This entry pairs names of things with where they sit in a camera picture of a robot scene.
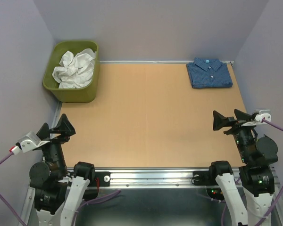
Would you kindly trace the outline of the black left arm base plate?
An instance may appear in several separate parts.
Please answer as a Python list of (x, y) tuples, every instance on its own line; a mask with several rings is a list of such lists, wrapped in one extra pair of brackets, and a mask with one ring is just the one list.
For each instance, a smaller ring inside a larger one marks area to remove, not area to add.
[(95, 179), (91, 181), (88, 187), (109, 187), (110, 186), (110, 172), (95, 171)]

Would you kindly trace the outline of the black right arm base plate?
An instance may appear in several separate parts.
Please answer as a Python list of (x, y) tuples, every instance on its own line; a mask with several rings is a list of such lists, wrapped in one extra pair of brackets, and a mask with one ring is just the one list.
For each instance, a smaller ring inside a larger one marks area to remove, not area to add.
[(197, 170), (193, 172), (191, 182), (195, 186), (216, 186), (217, 182), (211, 176), (209, 170)]

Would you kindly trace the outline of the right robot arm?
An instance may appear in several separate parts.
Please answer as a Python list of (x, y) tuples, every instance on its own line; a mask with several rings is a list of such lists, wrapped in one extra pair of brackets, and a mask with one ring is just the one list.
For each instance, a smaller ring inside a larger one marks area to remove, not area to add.
[(258, 138), (257, 125), (268, 124), (272, 116), (269, 110), (253, 114), (234, 110), (234, 117), (225, 117), (213, 111), (213, 130), (228, 127), (225, 135), (232, 135), (243, 166), (239, 167), (240, 181), (246, 197), (243, 203), (236, 187), (233, 170), (227, 161), (212, 162), (208, 180), (219, 185), (230, 212), (233, 226), (271, 225), (270, 214), (275, 192), (275, 179), (270, 165), (278, 161), (278, 146), (268, 136)]

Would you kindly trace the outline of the white long sleeve shirt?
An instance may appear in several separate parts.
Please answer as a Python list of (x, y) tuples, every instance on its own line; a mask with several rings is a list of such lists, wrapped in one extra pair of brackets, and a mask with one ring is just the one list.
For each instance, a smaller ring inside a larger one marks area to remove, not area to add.
[(89, 85), (95, 70), (96, 53), (90, 48), (74, 55), (67, 51), (59, 66), (53, 70), (52, 77), (60, 89), (80, 89)]

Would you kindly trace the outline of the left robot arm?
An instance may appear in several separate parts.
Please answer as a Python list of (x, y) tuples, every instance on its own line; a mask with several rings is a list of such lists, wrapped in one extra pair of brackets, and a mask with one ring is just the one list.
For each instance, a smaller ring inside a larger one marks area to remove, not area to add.
[(43, 160), (29, 171), (30, 187), (35, 189), (34, 208), (41, 226), (72, 226), (85, 190), (95, 182), (95, 167), (78, 162), (69, 174), (62, 144), (75, 134), (73, 125), (62, 114), (56, 126), (42, 125), (37, 137), (45, 144), (39, 149)]

